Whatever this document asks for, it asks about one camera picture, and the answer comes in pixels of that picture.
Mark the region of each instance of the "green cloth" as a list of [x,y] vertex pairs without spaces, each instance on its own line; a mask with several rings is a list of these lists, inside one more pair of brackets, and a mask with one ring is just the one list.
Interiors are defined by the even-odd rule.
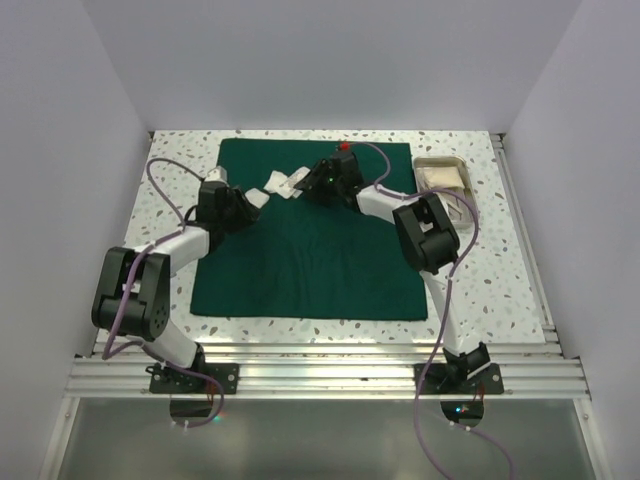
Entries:
[[[273,170],[291,175],[337,142],[226,139],[218,165],[230,185],[262,189]],[[407,144],[378,144],[392,162],[386,187],[415,192]],[[380,154],[354,147],[364,178],[385,170]],[[260,219],[228,235],[198,263],[191,313],[215,317],[424,320],[425,287],[407,265],[395,227],[337,203],[327,208],[271,195]]]

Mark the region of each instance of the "speckled white tabletop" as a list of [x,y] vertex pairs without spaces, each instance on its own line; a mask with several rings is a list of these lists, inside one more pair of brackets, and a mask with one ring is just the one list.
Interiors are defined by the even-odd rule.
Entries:
[[[465,328],[487,343],[543,343],[541,315],[531,292],[523,255],[498,165],[487,132],[347,131],[347,130],[217,130],[158,131],[149,158],[166,157],[206,174],[225,138],[363,140],[404,142],[412,157],[458,155],[475,186],[480,237],[455,280],[454,301]],[[155,165],[165,192],[186,210],[196,203],[198,183],[171,165]],[[162,199],[142,179],[126,235],[129,246],[147,243],[176,228],[176,219]],[[470,231],[459,232],[461,245]],[[301,318],[213,318],[189,313],[196,263],[171,281],[173,321],[196,341],[322,343],[411,343],[433,341],[439,320],[430,298],[426,322],[310,320]]]

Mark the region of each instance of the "glass panel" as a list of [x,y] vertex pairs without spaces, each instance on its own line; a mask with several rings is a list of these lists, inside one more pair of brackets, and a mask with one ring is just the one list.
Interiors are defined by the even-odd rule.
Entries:
[[[507,478],[501,453],[422,403],[423,433],[460,479]],[[513,456],[519,479],[593,479],[571,401],[485,402],[478,428]],[[170,428],[166,399],[83,400],[61,479],[441,478],[415,438],[409,401],[230,399],[219,421]]]

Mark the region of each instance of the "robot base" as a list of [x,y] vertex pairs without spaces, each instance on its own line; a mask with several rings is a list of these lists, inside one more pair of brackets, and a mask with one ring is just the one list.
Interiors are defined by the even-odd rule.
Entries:
[[[151,374],[150,393],[164,395],[205,394],[207,382],[190,375],[183,375],[169,367],[162,368],[156,363],[146,368]],[[225,395],[233,395],[238,388],[240,366],[237,363],[207,363],[199,373],[217,380],[224,389]]]
[[[424,363],[418,363],[413,366],[416,386],[424,366]],[[474,395],[478,391],[480,384],[484,386],[486,395],[501,395],[504,393],[502,374],[497,363],[489,364],[483,371],[461,382],[452,380],[449,375],[449,365],[446,363],[432,363],[422,384],[420,395]]]

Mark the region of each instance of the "aluminum frame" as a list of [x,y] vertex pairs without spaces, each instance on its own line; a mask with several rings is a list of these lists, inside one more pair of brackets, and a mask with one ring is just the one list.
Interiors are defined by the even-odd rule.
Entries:
[[[593,420],[590,395],[581,362],[562,356],[540,274],[515,195],[499,135],[491,135],[496,161],[514,215],[518,238],[536,303],[543,316],[544,344],[491,344],[492,360],[502,369],[500,399],[572,399],[592,466],[599,480],[612,478],[606,452]],[[238,399],[409,399],[414,396],[413,364],[424,361],[433,343],[424,344],[203,344],[207,362],[241,366]],[[108,362],[100,335],[92,358],[75,360],[40,480],[57,478],[82,398],[163,398],[148,392],[142,352],[124,353]],[[436,362],[444,361],[442,351]],[[183,395],[180,398],[194,397]],[[443,395],[440,399],[466,398]]]

